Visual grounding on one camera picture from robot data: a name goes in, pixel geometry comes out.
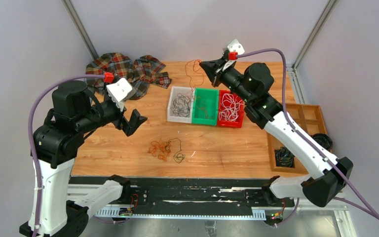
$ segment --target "plaid shirt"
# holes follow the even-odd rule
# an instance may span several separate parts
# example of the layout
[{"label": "plaid shirt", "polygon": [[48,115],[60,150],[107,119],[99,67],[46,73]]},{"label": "plaid shirt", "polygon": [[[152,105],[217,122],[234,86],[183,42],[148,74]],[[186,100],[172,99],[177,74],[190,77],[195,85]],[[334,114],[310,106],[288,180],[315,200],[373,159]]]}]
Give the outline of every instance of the plaid shirt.
[{"label": "plaid shirt", "polygon": [[[168,73],[160,73],[165,66],[150,55],[140,57],[132,64],[131,59],[121,53],[106,53],[86,66],[86,74],[102,75],[110,72],[114,75],[117,74],[120,78],[127,78],[128,82],[136,89],[136,94],[130,99],[138,100],[146,95],[150,83],[163,88],[169,87],[172,80]],[[96,92],[104,94],[102,79],[88,80],[87,82],[88,86]]]}]

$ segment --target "wooden compartment box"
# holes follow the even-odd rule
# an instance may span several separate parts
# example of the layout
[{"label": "wooden compartment box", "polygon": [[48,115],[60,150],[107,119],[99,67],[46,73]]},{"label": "wooden compartment box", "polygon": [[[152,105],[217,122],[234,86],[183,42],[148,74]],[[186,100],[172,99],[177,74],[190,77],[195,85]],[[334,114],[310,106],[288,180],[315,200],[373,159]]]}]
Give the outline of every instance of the wooden compartment box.
[{"label": "wooden compartment box", "polygon": [[[327,134],[322,111],[318,105],[287,104],[287,111],[299,126],[310,136],[316,133]],[[275,150],[284,145],[271,134],[267,133],[269,164],[272,171],[307,174],[302,163],[294,157],[294,167],[277,166]]]}]

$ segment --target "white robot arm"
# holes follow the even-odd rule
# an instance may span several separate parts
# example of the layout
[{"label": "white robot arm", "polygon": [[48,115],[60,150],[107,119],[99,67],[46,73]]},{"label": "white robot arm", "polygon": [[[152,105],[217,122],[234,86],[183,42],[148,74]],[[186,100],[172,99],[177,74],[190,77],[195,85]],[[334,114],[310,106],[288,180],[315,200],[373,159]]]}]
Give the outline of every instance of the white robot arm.
[{"label": "white robot arm", "polygon": [[[101,187],[87,194],[82,199],[66,203],[69,177],[75,159],[58,165],[56,169],[51,168],[50,164],[45,161],[40,160],[39,162],[44,186],[42,189],[40,226],[38,228],[39,235],[55,236],[62,228],[66,227],[68,223],[67,208],[80,211],[81,215],[78,215],[80,221],[76,225],[79,228],[74,229],[74,231],[75,234],[82,233],[88,223],[88,219],[108,203],[121,198],[123,186],[130,185],[127,179],[120,176],[112,176],[111,180],[107,180]],[[37,192],[34,195],[33,210],[36,209],[36,205]],[[36,214],[33,211],[28,221],[28,226],[31,229],[35,226],[35,219]],[[65,236],[73,236],[73,233],[70,233],[68,228],[65,231],[69,233],[65,234]]]},{"label": "white robot arm", "polygon": [[307,198],[317,206],[326,206],[346,185],[328,161],[346,177],[351,173],[352,162],[346,157],[339,159],[322,148],[288,113],[284,114],[282,105],[268,93],[274,78],[265,63],[253,63],[243,74],[237,71],[234,68],[237,55],[243,53],[242,45],[235,39],[224,48],[220,59],[201,62],[200,67],[214,87],[222,83],[238,95],[245,102],[249,120],[284,144],[309,173],[302,177],[271,178],[262,187],[264,198],[269,204],[277,198]]}]

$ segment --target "wooden table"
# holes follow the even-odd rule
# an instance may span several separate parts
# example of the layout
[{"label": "wooden table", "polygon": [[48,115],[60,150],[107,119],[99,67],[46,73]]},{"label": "wooden table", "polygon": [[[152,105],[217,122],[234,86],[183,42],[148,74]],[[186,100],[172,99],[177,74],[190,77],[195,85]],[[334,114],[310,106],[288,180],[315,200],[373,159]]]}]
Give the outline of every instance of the wooden table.
[{"label": "wooden table", "polygon": [[[266,132],[250,122],[245,116],[242,128],[227,128],[207,125],[174,123],[166,121],[166,110],[172,86],[189,86],[185,74],[186,62],[167,62],[164,71],[169,73],[172,84],[168,89],[150,85],[146,96],[137,101],[127,101],[127,118],[138,109],[148,117],[134,135],[126,137],[112,124],[99,128],[79,149],[73,175],[121,176],[166,176],[166,177],[211,177],[211,178],[269,178],[274,175],[298,176],[299,174],[272,172],[269,166]],[[238,62],[236,68],[243,72],[251,65]],[[269,91],[281,101],[282,63],[267,63],[275,79]],[[190,75],[196,75],[188,67]],[[200,84],[201,76],[194,76],[191,85]],[[212,88],[207,77],[200,86]],[[294,103],[290,80],[287,79],[286,100]],[[179,149],[173,143],[172,155],[167,161],[153,157],[149,152],[151,141],[159,139],[182,140],[181,163],[176,163],[173,154]]]}]

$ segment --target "gray wall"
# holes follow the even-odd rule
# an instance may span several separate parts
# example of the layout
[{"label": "gray wall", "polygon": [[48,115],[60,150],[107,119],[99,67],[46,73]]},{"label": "gray wall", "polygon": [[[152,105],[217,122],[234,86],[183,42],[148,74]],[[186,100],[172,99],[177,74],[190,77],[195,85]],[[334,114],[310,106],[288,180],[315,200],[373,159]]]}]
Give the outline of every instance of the gray wall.
[{"label": "gray wall", "polygon": [[[73,0],[99,54],[213,60],[238,38],[247,52],[280,48],[293,62],[327,0]],[[281,61],[269,53],[244,60]]]},{"label": "gray wall", "polygon": [[[59,0],[0,0],[0,236],[18,236],[33,207],[27,119],[50,84],[82,74],[91,61]],[[35,127],[51,107],[36,113]]]},{"label": "gray wall", "polygon": [[[379,212],[379,1],[339,1],[299,74],[307,102],[322,107],[334,152],[354,162],[351,180]],[[379,236],[379,221],[353,207],[351,215],[358,236]]]}]

